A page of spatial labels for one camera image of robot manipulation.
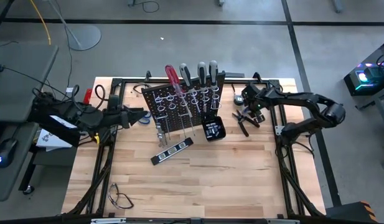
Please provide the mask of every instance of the pegboard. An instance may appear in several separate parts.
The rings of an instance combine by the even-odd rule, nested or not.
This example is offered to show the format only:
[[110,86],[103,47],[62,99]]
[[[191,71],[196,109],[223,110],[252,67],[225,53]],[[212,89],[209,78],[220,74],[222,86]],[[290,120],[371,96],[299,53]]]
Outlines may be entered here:
[[[221,100],[221,94],[223,89],[223,83],[225,81],[225,72],[219,73],[217,75],[217,86],[218,91],[215,92],[219,96],[219,99],[217,99],[217,107],[219,106],[219,102]],[[182,99],[180,99],[176,93],[174,87],[172,87],[171,84],[165,84],[161,86],[155,86],[151,88],[142,88],[142,94],[146,101],[146,104],[148,105],[149,111],[152,114],[153,120],[156,123],[156,118],[160,118],[163,116],[167,116],[167,122],[168,122],[168,128],[167,128],[167,122],[165,118],[159,119],[158,122],[161,124],[161,128],[165,133],[170,133],[173,131],[182,130],[182,124],[184,125],[184,128],[190,128],[192,126],[198,126],[202,124],[202,114],[204,102],[202,100],[203,93],[200,90],[200,82],[199,78],[193,78],[192,84],[194,88],[197,90],[197,95],[195,96],[196,100],[198,101],[198,106],[200,108],[200,114],[197,110],[196,105],[192,104],[193,96],[191,94],[186,94],[186,97],[184,98],[187,102],[187,106],[190,109],[190,112],[192,113],[192,117],[189,118],[189,115],[179,117],[179,114],[187,114],[187,109],[184,106],[181,106]],[[185,84],[185,81],[181,81],[179,83],[179,86],[184,90],[184,93],[188,92],[188,88]],[[209,79],[209,76],[207,77],[206,86],[208,88],[208,93],[205,94],[209,98],[209,100],[206,102],[207,105],[207,112],[206,116],[216,116],[218,113],[218,109],[213,110],[211,109],[212,104],[212,96],[214,91],[211,90],[211,80]],[[167,100],[167,96],[172,95],[174,96],[174,99],[172,101]],[[156,103],[156,98],[160,97],[162,98],[162,101],[160,103]],[[174,103],[176,105],[176,108],[170,109],[169,105],[171,103]],[[159,111],[159,106],[164,106],[164,111]]]

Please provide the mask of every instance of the gray floor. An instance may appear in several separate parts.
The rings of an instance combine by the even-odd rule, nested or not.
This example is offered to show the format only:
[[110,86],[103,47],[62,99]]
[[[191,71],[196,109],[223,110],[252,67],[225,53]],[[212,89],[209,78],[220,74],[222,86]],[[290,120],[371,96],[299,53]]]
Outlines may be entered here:
[[[143,12],[141,6],[129,8],[125,0],[106,0],[104,4],[98,0],[58,1],[67,19],[285,21],[280,0],[227,0],[223,8],[207,0],[159,0],[160,11],[151,14]],[[289,0],[288,5],[294,21],[384,21],[384,0],[341,1],[345,6],[341,14],[334,12],[330,1]],[[36,4],[45,18],[57,18],[46,1]],[[37,15],[28,1],[15,1],[7,17]],[[193,66],[211,59],[218,61],[220,70],[248,77],[260,72],[268,78],[295,78],[303,91],[287,26],[96,26],[102,33],[100,43],[85,52],[72,51],[70,85],[81,85],[81,93],[97,76],[144,76],[150,70],[158,77],[164,75],[166,64],[185,62]],[[65,32],[61,24],[48,27],[52,43],[60,48],[49,80],[64,90],[70,69]],[[299,26],[295,31],[311,91],[343,103],[347,110],[340,126],[324,131],[341,201],[366,200],[378,220],[384,222],[384,125],[375,108],[363,112],[354,108],[355,102],[342,82],[356,64],[384,43],[384,27]],[[8,40],[47,44],[42,24],[5,22],[0,27],[0,41]],[[319,153],[315,162],[325,206],[331,207]],[[0,219],[59,213],[69,175],[69,168],[45,168],[33,180],[37,190],[32,197],[14,190],[7,202],[0,203]],[[53,189],[55,193],[48,197]],[[16,206],[27,208],[16,209],[16,214],[4,211]]]

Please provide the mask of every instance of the desk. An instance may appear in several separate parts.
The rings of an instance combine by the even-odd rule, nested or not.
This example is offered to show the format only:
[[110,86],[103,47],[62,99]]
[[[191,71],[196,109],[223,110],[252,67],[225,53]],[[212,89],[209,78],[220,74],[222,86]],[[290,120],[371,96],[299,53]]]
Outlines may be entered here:
[[[95,86],[101,84],[109,90],[111,79],[98,77]],[[285,92],[297,91],[294,79],[280,79],[280,84]],[[126,85],[124,104],[147,108],[143,96],[132,90],[133,85]],[[240,92],[244,85],[235,88]],[[98,102],[93,95],[91,103]],[[116,182],[119,191],[127,194],[135,207],[117,210],[106,200],[105,215],[115,212],[116,217],[141,218],[276,218],[276,214],[286,214],[269,111],[263,110],[266,121],[259,129],[244,123],[250,134],[247,138],[231,115],[236,106],[230,85],[225,85],[221,102],[218,115],[226,126],[226,138],[208,143],[201,126],[195,127],[196,136],[186,129],[194,145],[157,166],[150,161],[162,151],[154,122],[147,126],[136,123],[119,131],[110,183]],[[285,109],[289,122],[303,120],[299,107],[285,106]],[[171,133],[171,143],[183,138],[182,130]],[[306,138],[299,141],[307,144]],[[325,213],[312,155],[297,145],[293,148],[300,185],[318,210]],[[89,188],[96,152],[96,144],[78,148],[62,212],[71,210]],[[94,211],[99,194],[100,189],[96,192]],[[293,191],[290,194],[297,211]]]
[[[0,65],[44,82],[57,52],[57,46],[9,44],[0,47]],[[27,120],[34,99],[33,88],[41,90],[42,84],[10,70],[0,72],[0,122],[22,123]],[[11,138],[17,125],[7,125],[0,142]],[[22,124],[14,136],[19,141],[14,160],[7,168],[0,169],[0,201],[9,197],[37,128],[35,123]]]

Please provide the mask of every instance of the pliers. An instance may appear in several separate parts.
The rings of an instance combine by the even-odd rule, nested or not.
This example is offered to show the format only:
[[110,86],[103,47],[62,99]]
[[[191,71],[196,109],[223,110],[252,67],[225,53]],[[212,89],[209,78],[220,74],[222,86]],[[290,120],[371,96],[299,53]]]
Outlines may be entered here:
[[232,115],[237,119],[237,123],[239,124],[240,128],[241,128],[241,131],[243,131],[243,134],[248,137],[249,134],[246,130],[246,128],[244,127],[244,124],[243,122],[244,121],[248,121],[250,122],[251,124],[253,124],[254,126],[256,126],[257,128],[260,127],[260,124],[258,124],[256,121],[252,120],[251,118],[247,117],[247,116],[244,116],[240,113],[240,111],[236,110],[237,112],[237,115],[232,113]]

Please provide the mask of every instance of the wooden table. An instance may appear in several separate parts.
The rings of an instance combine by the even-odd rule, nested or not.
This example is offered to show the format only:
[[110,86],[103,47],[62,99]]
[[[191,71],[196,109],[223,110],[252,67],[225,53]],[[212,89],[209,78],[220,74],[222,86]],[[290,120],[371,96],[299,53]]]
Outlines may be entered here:
[[[98,77],[95,86],[101,84],[108,91],[111,79]],[[297,92],[294,79],[280,79],[280,84],[285,92]],[[133,85],[126,85],[124,104],[147,109],[143,96],[132,90]],[[235,85],[237,92],[244,87]],[[98,102],[93,95],[91,104]],[[250,134],[247,138],[232,117],[236,106],[230,85],[225,85],[221,102],[218,115],[226,126],[226,138],[208,143],[201,126],[195,127],[196,136],[190,128],[186,129],[194,145],[157,166],[152,165],[150,158],[163,149],[158,146],[154,122],[147,126],[136,123],[130,129],[119,131],[110,184],[116,182],[119,191],[127,194],[135,207],[118,210],[106,200],[105,214],[115,212],[116,217],[145,218],[276,218],[279,213],[286,216],[269,111],[263,110],[266,121],[259,129],[244,123]],[[301,108],[285,106],[285,109],[288,122],[304,119]],[[171,143],[183,139],[183,131],[171,133]],[[308,145],[305,137],[299,141]],[[312,155],[301,146],[293,148],[301,188],[318,210],[325,213]],[[93,143],[78,148],[62,212],[71,210],[89,188],[96,152],[97,146]],[[290,189],[293,208],[297,211],[295,194]],[[94,211],[99,196],[100,189],[96,192]],[[121,198],[119,204],[127,206],[128,202]]]

